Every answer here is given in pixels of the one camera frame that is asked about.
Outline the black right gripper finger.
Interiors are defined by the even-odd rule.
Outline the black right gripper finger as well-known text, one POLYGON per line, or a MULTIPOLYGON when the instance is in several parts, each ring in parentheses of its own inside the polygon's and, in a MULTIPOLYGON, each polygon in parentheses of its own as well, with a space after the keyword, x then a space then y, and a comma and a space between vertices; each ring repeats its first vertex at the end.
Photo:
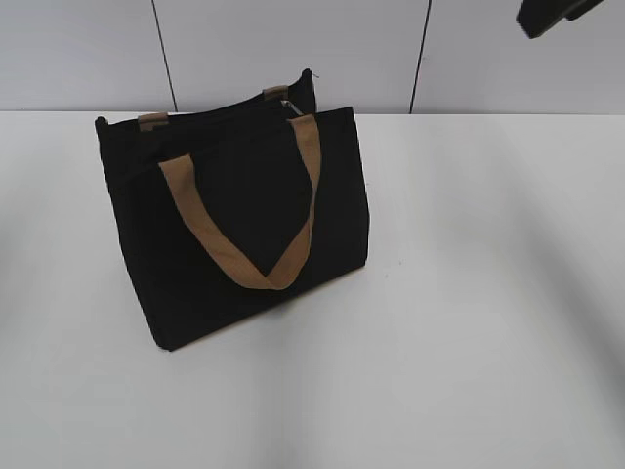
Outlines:
POLYGON ((517 13, 519 24, 551 24, 561 19, 575 21, 603 0, 524 0, 517 13))

